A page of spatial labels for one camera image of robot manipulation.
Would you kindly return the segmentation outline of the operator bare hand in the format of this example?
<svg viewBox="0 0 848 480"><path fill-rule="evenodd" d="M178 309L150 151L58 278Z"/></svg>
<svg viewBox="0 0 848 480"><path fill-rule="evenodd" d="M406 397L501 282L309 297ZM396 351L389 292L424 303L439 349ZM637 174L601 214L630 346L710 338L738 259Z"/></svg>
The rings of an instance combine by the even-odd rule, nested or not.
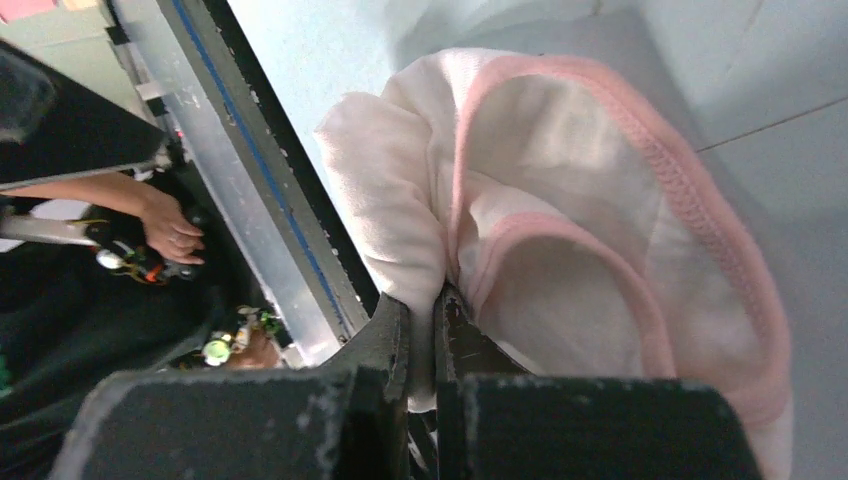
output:
<svg viewBox="0 0 848 480"><path fill-rule="evenodd" d="M186 219L174 197L142 184L137 218L142 224L147 244L164 259L184 265L204 263L197 255L205 248L203 232Z"/></svg>

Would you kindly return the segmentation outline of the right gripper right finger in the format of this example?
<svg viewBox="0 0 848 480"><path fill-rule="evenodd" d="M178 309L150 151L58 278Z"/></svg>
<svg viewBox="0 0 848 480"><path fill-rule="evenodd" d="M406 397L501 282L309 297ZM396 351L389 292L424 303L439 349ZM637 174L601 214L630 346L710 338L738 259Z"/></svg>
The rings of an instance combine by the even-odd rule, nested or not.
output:
<svg viewBox="0 0 848 480"><path fill-rule="evenodd" d="M472 322L457 287L443 286L433 307L437 393L437 464L440 479L464 477L465 430L460 386L470 374L527 372Z"/></svg>

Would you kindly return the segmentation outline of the operator bare forearm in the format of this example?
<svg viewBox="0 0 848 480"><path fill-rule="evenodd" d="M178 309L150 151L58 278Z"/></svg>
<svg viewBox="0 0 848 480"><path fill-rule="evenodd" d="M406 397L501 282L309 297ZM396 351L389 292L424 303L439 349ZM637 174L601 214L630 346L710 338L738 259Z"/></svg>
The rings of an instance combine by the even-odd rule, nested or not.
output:
<svg viewBox="0 0 848 480"><path fill-rule="evenodd" d="M9 189L1 194L7 197L80 201L135 216L144 211L152 197L148 185L118 172Z"/></svg>

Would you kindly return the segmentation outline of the white pink-trimmed underwear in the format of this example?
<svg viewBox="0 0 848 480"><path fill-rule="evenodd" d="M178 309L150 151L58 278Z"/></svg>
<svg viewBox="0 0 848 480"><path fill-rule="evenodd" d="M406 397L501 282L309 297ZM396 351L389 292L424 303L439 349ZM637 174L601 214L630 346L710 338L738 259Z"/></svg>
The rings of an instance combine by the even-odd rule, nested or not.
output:
<svg viewBox="0 0 848 480"><path fill-rule="evenodd" d="M345 95L315 137L364 265L411 312L413 412L436 406L451 283L534 374L716 388L763 475L790 477L790 330L771 272L694 150L616 72L448 49Z"/></svg>

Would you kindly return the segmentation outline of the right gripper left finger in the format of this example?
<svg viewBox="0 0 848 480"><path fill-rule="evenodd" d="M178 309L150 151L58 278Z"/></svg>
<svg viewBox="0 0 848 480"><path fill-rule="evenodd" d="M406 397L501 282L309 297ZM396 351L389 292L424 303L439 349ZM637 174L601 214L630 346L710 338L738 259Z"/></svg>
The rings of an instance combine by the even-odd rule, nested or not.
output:
<svg viewBox="0 0 848 480"><path fill-rule="evenodd" d="M330 479L407 479L411 313L383 293L370 321L321 368L341 381L327 428Z"/></svg>

